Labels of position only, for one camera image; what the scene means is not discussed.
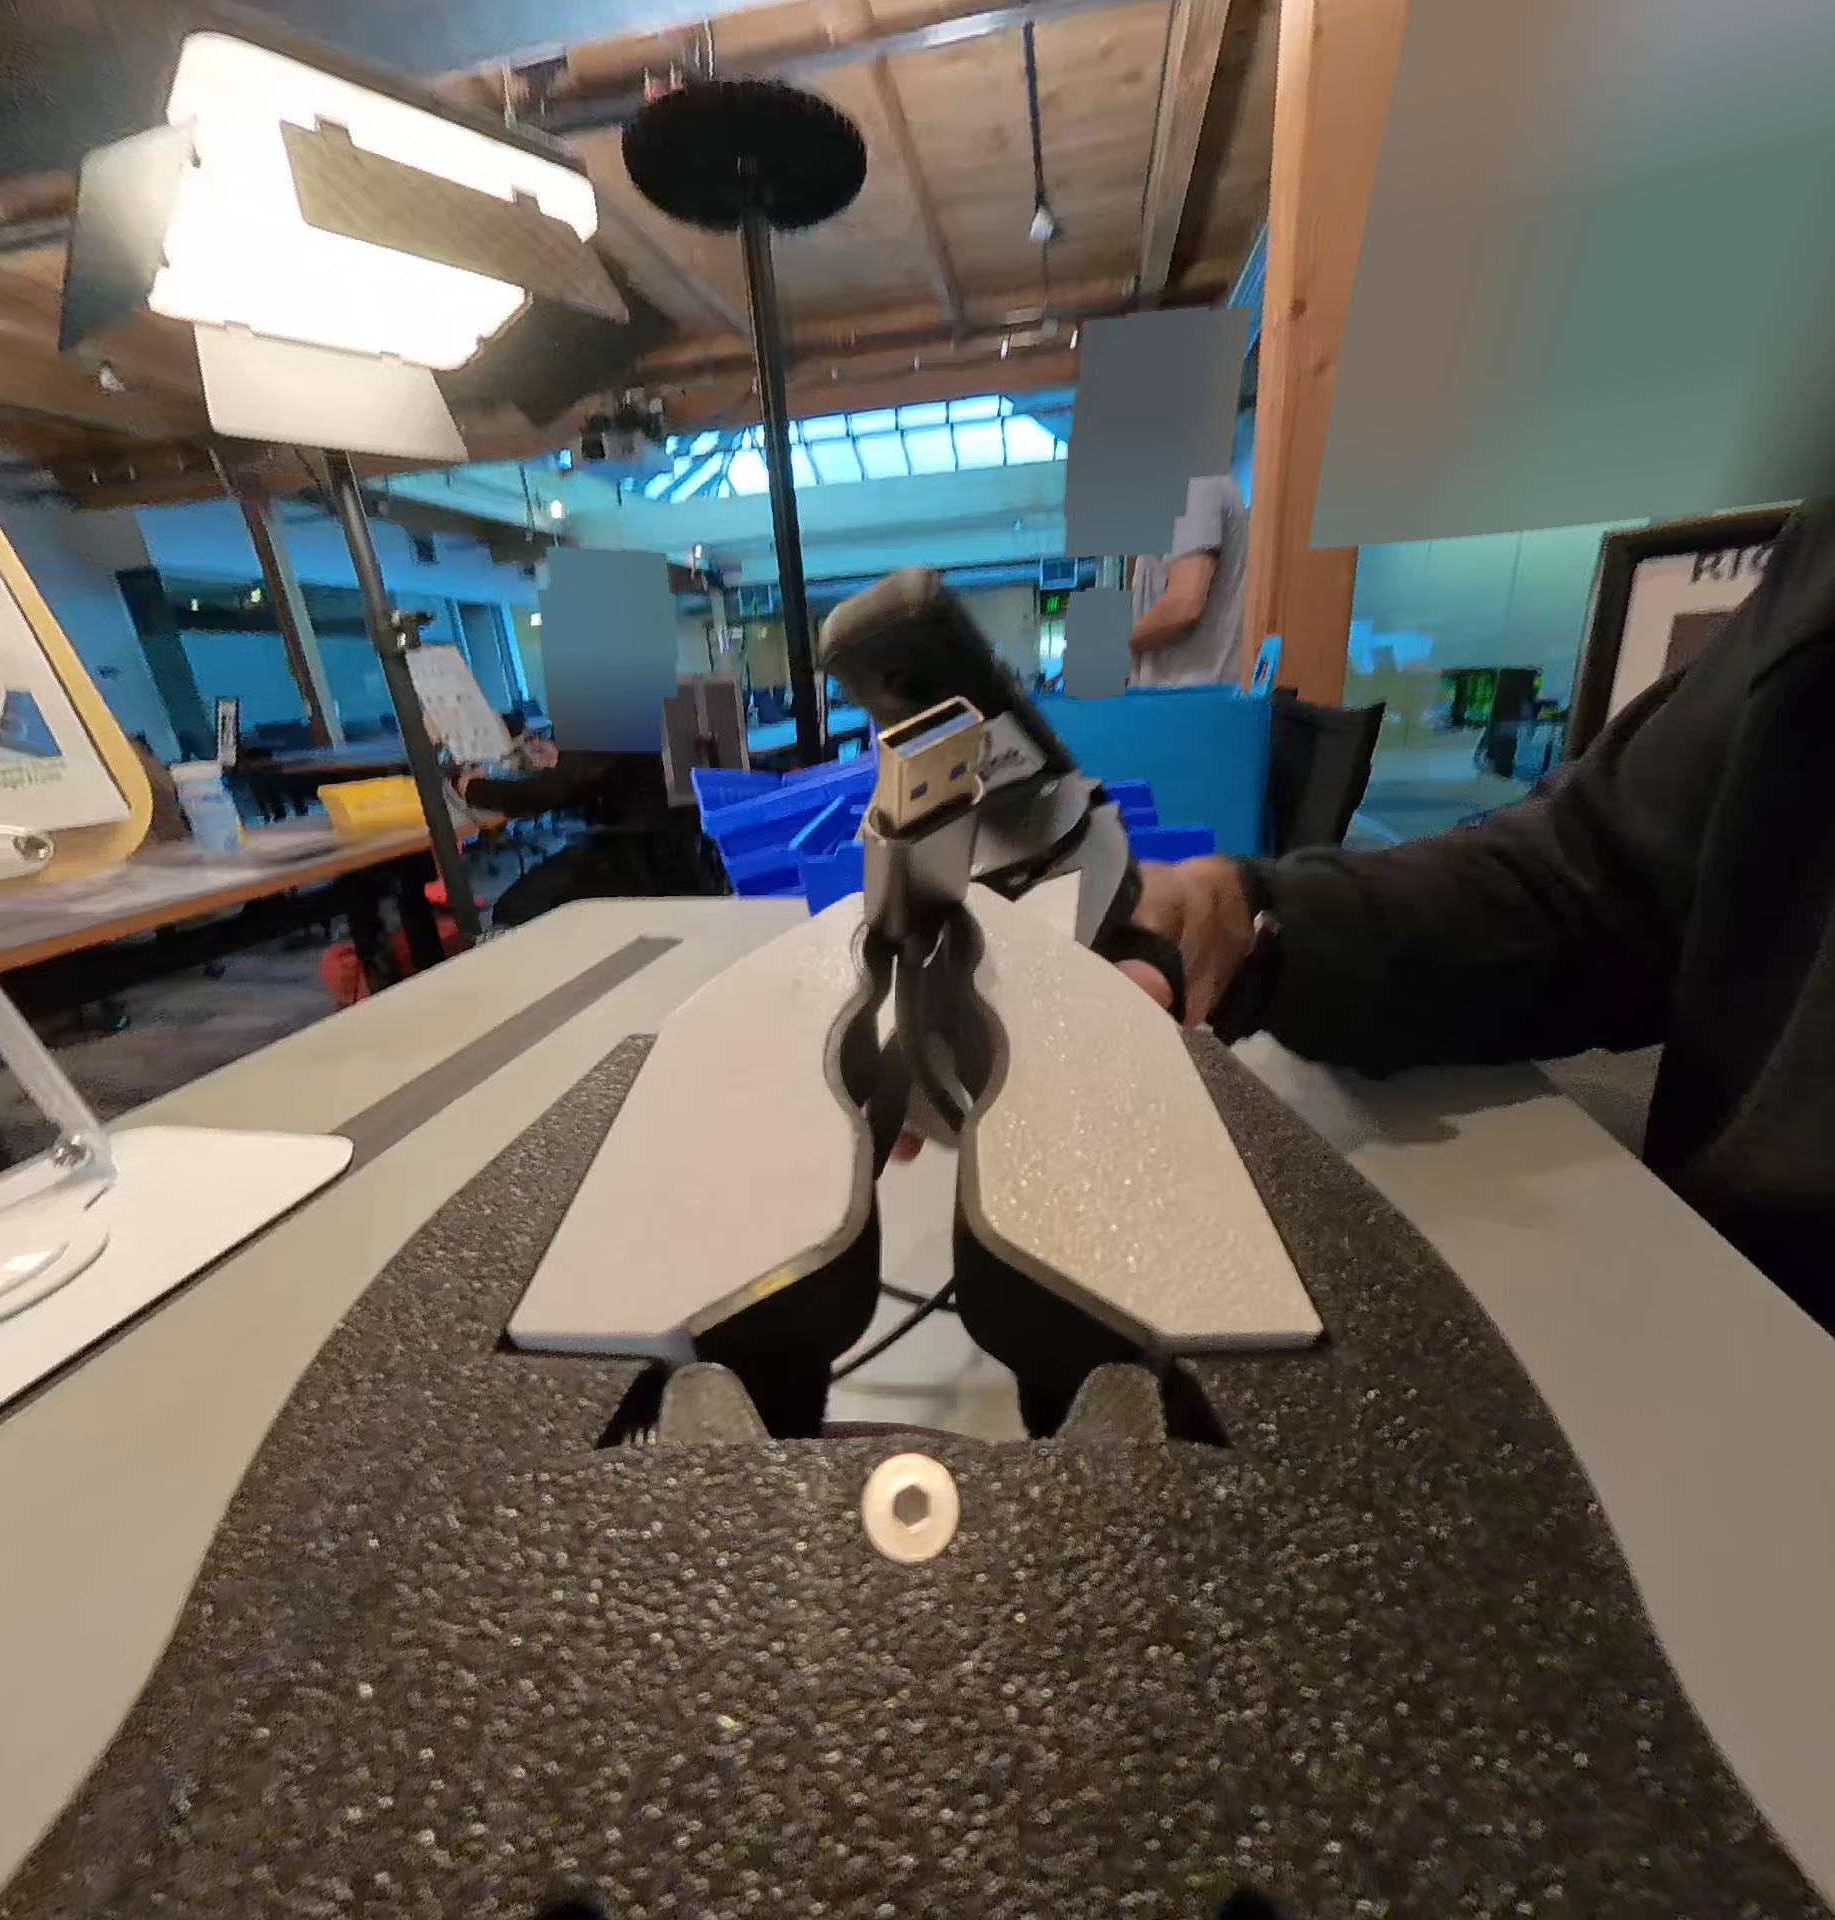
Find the yellow bin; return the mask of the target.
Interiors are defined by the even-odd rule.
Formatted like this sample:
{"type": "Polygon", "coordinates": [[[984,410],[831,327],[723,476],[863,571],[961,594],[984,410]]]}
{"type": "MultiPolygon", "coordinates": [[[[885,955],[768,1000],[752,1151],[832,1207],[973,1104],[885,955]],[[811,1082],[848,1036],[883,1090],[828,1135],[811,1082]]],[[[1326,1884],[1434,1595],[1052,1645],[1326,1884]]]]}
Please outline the yellow bin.
{"type": "Polygon", "coordinates": [[[332,779],[316,790],[329,828],[341,843],[381,840],[402,834],[428,834],[431,821],[453,827],[450,792],[439,779],[434,789],[435,811],[424,807],[424,790],[407,774],[332,779]]]}

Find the black stand pole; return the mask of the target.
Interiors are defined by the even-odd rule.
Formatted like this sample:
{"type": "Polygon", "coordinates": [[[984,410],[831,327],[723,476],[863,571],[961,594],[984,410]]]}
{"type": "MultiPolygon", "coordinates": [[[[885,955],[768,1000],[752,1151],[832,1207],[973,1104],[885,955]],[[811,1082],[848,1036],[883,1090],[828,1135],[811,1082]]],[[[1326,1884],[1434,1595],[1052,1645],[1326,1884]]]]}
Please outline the black stand pole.
{"type": "Polygon", "coordinates": [[[694,78],[640,106],[623,136],[637,193],[671,221],[737,237],[776,539],[779,599],[800,765],[831,757],[812,652],[790,442],[788,327],[776,236],[825,225],[855,204],[867,143],[839,106],[776,78],[694,78]]]}

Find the framed picture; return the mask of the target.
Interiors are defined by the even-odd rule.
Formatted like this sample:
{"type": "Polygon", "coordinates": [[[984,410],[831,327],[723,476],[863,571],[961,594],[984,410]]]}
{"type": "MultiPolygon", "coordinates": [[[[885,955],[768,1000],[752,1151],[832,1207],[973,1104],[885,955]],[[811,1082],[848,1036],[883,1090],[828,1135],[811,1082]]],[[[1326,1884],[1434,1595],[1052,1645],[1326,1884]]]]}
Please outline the framed picture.
{"type": "Polygon", "coordinates": [[[1778,503],[1604,530],[1568,705],[1568,761],[1698,657],[1758,586],[1793,514],[1795,503],[1778,503]]]}

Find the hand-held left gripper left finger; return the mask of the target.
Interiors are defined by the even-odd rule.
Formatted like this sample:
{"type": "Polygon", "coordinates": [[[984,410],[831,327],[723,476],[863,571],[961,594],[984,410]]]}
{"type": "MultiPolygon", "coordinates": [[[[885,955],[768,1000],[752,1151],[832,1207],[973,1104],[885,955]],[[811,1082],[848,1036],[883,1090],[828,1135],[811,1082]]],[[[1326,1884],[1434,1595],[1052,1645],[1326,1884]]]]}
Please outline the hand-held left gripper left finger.
{"type": "Polygon", "coordinates": [[[514,1349],[714,1362],[764,1424],[823,1424],[881,1294],[881,990],[860,943],[849,899],[666,1017],[507,1321],[514,1349]]]}

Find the black light stand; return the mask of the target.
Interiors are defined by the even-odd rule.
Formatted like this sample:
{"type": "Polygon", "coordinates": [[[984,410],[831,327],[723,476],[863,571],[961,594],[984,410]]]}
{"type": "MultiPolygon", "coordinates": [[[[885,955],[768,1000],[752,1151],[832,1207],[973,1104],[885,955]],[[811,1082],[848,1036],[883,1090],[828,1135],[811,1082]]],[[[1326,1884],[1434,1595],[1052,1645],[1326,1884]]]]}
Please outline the black light stand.
{"type": "Polygon", "coordinates": [[[344,449],[325,449],[320,461],[329,499],[354,562],[366,629],[400,722],[404,754],[422,805],[435,871],[447,886],[448,914],[462,947],[473,948],[478,944],[477,894],[458,838],[458,821],[439,752],[431,739],[424,707],[409,673],[409,656],[420,645],[422,627],[417,617],[404,619],[391,597],[353,457],[344,449]]]}

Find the person's right forearm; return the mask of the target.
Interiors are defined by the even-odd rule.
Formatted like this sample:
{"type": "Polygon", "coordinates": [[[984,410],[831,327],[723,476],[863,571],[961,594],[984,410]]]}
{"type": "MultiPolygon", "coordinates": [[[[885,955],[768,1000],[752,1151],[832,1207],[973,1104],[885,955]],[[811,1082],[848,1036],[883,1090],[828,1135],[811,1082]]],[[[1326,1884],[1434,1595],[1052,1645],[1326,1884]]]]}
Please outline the person's right forearm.
{"type": "Polygon", "coordinates": [[[1707,657],[1484,821],[1377,853],[1214,866],[1198,1015],[1371,1075],[1661,1044],[1708,967],[1745,673],[1707,657]]]}

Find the black braided cable grey plug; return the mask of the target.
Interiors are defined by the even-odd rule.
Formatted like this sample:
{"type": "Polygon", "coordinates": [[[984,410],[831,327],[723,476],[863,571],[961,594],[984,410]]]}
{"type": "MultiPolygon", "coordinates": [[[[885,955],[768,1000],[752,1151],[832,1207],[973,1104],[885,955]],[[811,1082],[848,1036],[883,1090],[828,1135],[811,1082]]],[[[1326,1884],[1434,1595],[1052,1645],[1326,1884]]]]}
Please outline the black braided cable grey plug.
{"type": "Polygon", "coordinates": [[[822,1048],[849,1113],[865,1223],[837,1256],[839,1328],[863,1335],[881,1292],[876,1180],[907,1120],[964,1140],[1000,1080],[1000,1027],[979,991],[984,940],[972,912],[984,719],[964,695],[892,724],[860,836],[863,919],[846,958],[851,991],[822,1048]]]}

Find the wooden table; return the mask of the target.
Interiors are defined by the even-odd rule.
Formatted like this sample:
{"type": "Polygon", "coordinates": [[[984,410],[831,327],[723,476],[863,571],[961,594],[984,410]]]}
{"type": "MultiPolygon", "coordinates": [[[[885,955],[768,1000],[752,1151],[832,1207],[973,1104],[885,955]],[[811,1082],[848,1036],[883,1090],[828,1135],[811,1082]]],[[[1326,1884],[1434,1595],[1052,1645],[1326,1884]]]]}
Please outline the wooden table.
{"type": "Polygon", "coordinates": [[[327,825],[259,827],[240,850],[156,843],[97,875],[0,890],[0,974],[163,931],[240,922],[252,909],[329,907],[336,883],[434,864],[424,827],[344,840],[327,825]]]}

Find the blue partition panel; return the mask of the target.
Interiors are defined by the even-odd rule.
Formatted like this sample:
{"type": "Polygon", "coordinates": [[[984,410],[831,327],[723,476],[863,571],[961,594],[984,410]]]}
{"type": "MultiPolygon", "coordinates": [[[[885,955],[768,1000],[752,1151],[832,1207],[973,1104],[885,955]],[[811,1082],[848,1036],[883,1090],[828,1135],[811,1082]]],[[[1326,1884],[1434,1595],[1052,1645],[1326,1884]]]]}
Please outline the blue partition panel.
{"type": "Polygon", "coordinates": [[[1166,825],[1206,825],[1226,854],[1266,854],[1271,705],[1235,684],[1135,688],[1039,702],[1079,766],[1141,779],[1166,825]]]}

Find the instruction board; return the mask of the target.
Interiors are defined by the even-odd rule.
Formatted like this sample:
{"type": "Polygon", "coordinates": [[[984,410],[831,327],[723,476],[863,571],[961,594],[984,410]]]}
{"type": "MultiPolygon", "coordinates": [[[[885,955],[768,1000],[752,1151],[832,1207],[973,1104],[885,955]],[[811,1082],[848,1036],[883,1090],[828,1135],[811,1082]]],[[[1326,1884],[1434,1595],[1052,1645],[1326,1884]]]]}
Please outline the instruction board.
{"type": "Polygon", "coordinates": [[[404,661],[443,754],[454,765],[499,765],[512,757],[514,735],[459,646],[424,642],[407,649],[404,661]]]}

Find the person's torso black jacket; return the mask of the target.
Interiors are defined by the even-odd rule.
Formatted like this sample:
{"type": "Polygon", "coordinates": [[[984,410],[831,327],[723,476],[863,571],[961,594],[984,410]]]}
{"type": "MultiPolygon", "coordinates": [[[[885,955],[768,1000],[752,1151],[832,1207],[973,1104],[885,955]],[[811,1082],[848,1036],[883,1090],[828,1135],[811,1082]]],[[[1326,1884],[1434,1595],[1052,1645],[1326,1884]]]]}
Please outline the person's torso black jacket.
{"type": "Polygon", "coordinates": [[[1658,1009],[1583,1048],[1658,1048],[1651,1171],[1835,1337],[1835,499],[1562,796],[1604,805],[1661,912],[1658,1009]]]}

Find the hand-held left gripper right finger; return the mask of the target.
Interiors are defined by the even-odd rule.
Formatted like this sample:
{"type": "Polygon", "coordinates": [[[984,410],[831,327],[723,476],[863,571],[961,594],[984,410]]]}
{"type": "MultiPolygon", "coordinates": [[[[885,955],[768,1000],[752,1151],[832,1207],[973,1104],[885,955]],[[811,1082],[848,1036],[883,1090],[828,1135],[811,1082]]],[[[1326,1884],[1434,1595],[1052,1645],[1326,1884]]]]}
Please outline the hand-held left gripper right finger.
{"type": "Polygon", "coordinates": [[[1297,1351],[1319,1309],[1181,1028],[1026,901],[976,888],[992,1073],[964,1123],[954,1299],[1016,1380],[1297,1351]]]}

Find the LED light panel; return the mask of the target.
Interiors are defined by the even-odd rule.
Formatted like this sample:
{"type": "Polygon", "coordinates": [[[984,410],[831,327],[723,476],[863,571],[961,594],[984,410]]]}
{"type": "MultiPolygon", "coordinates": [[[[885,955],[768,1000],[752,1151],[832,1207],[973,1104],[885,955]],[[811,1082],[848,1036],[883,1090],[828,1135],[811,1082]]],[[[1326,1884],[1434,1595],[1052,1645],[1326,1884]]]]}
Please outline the LED light panel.
{"type": "Polygon", "coordinates": [[[448,374],[536,313],[629,322],[596,226],[548,134],[275,29],[192,29],[161,121],[80,163],[60,353],[185,324],[214,435],[458,465],[448,374]]]}

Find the black chair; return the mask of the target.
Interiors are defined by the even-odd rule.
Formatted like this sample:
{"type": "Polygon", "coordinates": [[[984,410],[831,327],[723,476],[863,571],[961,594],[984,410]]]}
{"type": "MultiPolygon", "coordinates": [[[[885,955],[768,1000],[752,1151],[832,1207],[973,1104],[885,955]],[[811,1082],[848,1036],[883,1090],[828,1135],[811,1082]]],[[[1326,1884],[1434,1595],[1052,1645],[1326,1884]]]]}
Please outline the black chair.
{"type": "Polygon", "coordinates": [[[1386,702],[1326,707],[1296,690],[1269,695],[1269,850],[1342,845],[1386,727],[1386,702]]]}

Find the stack of blue bins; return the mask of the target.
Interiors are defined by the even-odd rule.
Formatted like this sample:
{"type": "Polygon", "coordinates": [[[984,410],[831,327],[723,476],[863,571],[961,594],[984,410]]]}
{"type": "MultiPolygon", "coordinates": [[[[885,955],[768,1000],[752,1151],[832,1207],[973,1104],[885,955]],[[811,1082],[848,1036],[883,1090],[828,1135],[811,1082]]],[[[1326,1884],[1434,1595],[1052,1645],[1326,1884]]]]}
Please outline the stack of blue bins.
{"type": "MultiPolygon", "coordinates": [[[[915,766],[907,768],[905,796],[918,803],[976,799],[987,784],[981,762],[988,759],[981,739],[970,739],[970,746],[958,740],[954,750],[945,747],[939,754],[942,759],[927,750],[905,757],[915,766]],[[939,772],[924,774],[918,765],[937,759],[939,772]]],[[[878,803],[879,762],[888,765],[888,759],[879,754],[871,772],[863,757],[780,776],[694,768],[693,789],[702,827],[732,890],[742,899],[804,897],[812,914],[860,894],[865,886],[860,832],[871,805],[878,803]]],[[[1029,750],[1004,750],[1000,774],[1011,784],[1024,779],[1026,785],[1032,779],[1052,777],[1045,774],[1042,754],[1034,757],[1029,750]]],[[[1168,803],[1155,796],[1149,779],[1108,779],[1103,792],[1120,807],[1133,854],[1151,836],[1155,836],[1151,843],[1161,850],[1181,848],[1186,854],[1215,850],[1211,827],[1189,825],[1181,803],[1175,803],[1175,817],[1166,819],[1168,803]]],[[[988,874],[979,868],[979,874],[1013,899],[1021,899],[1032,886],[1049,884],[1049,875],[1001,875],[997,868],[988,874]]]]}

